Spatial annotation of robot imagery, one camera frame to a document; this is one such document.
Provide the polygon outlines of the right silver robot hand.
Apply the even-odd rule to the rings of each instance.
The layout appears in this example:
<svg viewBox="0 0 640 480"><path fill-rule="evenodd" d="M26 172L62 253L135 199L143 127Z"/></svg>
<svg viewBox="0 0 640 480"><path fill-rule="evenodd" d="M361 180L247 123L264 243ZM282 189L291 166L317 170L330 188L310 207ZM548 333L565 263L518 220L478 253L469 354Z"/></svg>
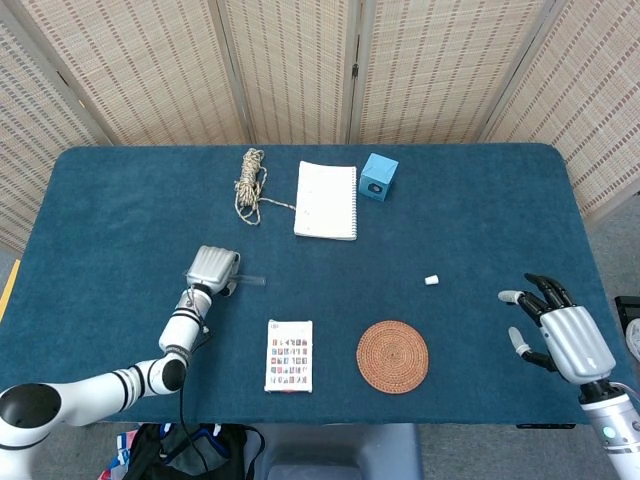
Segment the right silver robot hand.
<svg viewBox="0 0 640 480"><path fill-rule="evenodd" d="M572 385L607 379L616 361L588 310L577 305L569 291L551 277L527 273L525 279L538 287L540 297L529 291L502 290L498 299L519 306L533 320L547 352L534 351L519 329L510 327L508 335L516 354L528 363L559 373Z"/></svg>

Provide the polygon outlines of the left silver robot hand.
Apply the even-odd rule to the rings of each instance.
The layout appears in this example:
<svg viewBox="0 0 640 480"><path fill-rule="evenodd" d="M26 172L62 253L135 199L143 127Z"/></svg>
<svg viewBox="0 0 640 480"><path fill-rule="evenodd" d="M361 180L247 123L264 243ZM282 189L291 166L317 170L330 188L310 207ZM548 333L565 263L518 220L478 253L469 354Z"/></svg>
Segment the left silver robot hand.
<svg viewBox="0 0 640 480"><path fill-rule="evenodd" d="M203 245L187 270L187 285L206 288L211 296L228 297L236 289L237 281L234 277L239 271L240 261L238 252Z"/></svg>

